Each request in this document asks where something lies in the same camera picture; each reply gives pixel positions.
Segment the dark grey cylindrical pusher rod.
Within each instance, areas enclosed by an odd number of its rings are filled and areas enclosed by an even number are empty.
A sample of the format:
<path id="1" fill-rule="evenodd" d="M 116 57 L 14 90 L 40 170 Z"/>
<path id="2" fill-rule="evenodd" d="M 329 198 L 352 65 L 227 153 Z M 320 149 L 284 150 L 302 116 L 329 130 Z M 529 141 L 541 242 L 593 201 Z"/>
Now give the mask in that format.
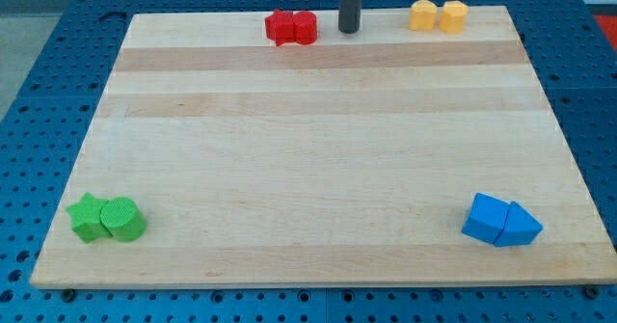
<path id="1" fill-rule="evenodd" d="M 343 34 L 355 34 L 360 29 L 362 0 L 339 0 L 338 30 Z"/>

